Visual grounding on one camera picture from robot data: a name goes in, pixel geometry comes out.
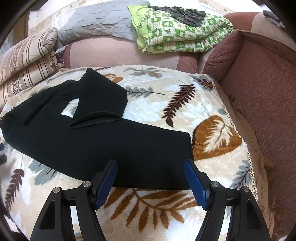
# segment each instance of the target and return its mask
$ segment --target lime green fabric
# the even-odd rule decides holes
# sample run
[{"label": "lime green fabric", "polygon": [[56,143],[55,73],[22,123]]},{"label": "lime green fabric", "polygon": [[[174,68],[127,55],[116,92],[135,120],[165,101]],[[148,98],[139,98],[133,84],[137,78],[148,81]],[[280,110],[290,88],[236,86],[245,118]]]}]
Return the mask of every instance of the lime green fabric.
[{"label": "lime green fabric", "polygon": [[143,53],[204,52],[232,31],[231,22],[218,15],[207,14],[195,28],[180,23],[165,11],[139,5],[128,8],[138,34],[138,47]]}]

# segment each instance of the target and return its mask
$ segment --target black garment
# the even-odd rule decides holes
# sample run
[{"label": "black garment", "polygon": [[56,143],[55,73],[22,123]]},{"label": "black garment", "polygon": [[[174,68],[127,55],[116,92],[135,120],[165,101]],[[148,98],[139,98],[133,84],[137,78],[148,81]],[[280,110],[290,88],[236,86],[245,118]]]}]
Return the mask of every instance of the black garment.
[{"label": "black garment", "polygon": [[[80,98],[73,118],[61,115]],[[8,112],[1,124],[16,150],[81,180],[91,180],[110,158],[114,186],[189,189],[183,172],[192,159],[190,135],[122,119],[124,88],[88,68],[78,82],[48,88]]]},{"label": "black garment", "polygon": [[193,27],[198,27],[202,24],[206,17],[204,11],[196,9],[183,9],[182,7],[151,7],[153,10],[162,10],[171,14],[172,18],[177,19],[180,23],[184,23]]}]

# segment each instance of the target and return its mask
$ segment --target blue rubber pad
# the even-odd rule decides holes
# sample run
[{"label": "blue rubber pad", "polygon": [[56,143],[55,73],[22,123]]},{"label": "blue rubber pad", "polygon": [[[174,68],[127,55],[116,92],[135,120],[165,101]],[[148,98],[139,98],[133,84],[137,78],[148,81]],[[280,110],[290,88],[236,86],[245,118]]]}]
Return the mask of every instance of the blue rubber pad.
[{"label": "blue rubber pad", "polygon": [[96,202],[95,208],[99,209],[102,205],[105,204],[111,187],[114,183],[118,171],[117,161],[113,161],[109,170],[107,171],[104,179],[101,182],[101,185],[98,187],[96,192]]},{"label": "blue rubber pad", "polygon": [[184,174],[187,178],[197,204],[202,206],[203,210],[207,210],[209,204],[206,200],[205,189],[188,161],[184,162]]}]

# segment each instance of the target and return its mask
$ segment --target silver bolt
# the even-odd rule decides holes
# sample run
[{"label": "silver bolt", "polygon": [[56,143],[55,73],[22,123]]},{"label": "silver bolt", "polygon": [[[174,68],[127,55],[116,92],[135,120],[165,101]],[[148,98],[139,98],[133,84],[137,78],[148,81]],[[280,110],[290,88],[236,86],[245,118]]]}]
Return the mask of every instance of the silver bolt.
[{"label": "silver bolt", "polygon": [[248,192],[248,191],[250,191],[250,189],[249,189],[247,186],[243,186],[243,187],[242,187],[242,190],[243,190],[244,192]]},{"label": "silver bolt", "polygon": [[83,186],[85,188],[89,187],[90,185],[91,185],[91,182],[90,181],[86,181],[86,182],[83,183]]},{"label": "silver bolt", "polygon": [[218,187],[218,186],[220,185],[220,183],[217,182],[217,181],[212,181],[211,184],[212,184],[212,186],[215,187],[215,188]]},{"label": "silver bolt", "polygon": [[54,193],[58,193],[60,190],[61,190],[61,189],[60,189],[59,187],[56,187],[56,188],[54,188],[52,191],[53,191]]}]

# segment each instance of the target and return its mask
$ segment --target gray quilted blanket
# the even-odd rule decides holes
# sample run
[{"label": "gray quilted blanket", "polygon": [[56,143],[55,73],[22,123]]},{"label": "gray quilted blanket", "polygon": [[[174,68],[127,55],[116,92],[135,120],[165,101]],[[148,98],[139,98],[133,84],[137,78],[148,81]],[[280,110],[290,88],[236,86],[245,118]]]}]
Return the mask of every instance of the gray quilted blanket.
[{"label": "gray quilted blanket", "polygon": [[136,42],[137,33],[127,6],[149,6],[145,0],[116,0],[78,8],[59,30],[55,49],[81,38],[110,35]]}]

